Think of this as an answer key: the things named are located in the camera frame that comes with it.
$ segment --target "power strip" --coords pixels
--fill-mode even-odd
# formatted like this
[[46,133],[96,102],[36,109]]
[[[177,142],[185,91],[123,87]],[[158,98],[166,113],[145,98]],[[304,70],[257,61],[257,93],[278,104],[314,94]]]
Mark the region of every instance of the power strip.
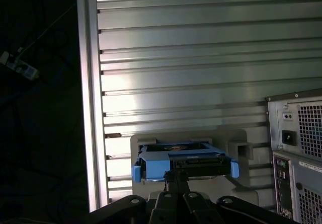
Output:
[[30,81],[39,78],[39,70],[20,59],[15,60],[7,51],[3,52],[1,55],[0,63],[14,72],[21,74],[24,78],[27,78]]

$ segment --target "label sticker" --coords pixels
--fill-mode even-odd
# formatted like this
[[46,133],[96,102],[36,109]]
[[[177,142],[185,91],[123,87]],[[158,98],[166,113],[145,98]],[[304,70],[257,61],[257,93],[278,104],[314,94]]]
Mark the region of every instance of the label sticker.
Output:
[[307,164],[307,163],[304,163],[304,162],[301,162],[301,161],[300,161],[300,165],[303,166],[303,167],[309,168],[311,170],[315,170],[315,171],[318,171],[318,172],[322,173],[322,168],[320,168],[320,167],[310,165],[310,164]]

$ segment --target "black mount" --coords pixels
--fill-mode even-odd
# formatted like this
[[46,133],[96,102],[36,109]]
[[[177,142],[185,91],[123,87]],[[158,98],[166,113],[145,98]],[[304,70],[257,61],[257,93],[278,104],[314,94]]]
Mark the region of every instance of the black mount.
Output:
[[224,196],[215,204],[190,191],[184,171],[166,172],[165,181],[165,190],[157,199],[145,201],[140,196],[129,195],[90,213],[83,223],[297,223],[233,196]]

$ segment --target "corrugated metal wall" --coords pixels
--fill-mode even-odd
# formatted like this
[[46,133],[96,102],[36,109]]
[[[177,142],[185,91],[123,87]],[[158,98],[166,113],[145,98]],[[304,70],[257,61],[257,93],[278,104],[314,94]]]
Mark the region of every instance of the corrugated metal wall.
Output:
[[252,183],[272,184],[255,180],[270,164],[264,97],[322,87],[322,1],[97,2],[104,131],[122,136],[106,139],[109,198],[131,193],[130,137],[145,132],[243,128]]

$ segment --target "power supply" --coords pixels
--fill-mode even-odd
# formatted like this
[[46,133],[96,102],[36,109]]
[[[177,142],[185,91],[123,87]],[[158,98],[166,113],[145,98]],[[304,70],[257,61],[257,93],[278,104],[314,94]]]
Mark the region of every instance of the power supply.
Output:
[[266,98],[277,212],[322,223],[322,90]]

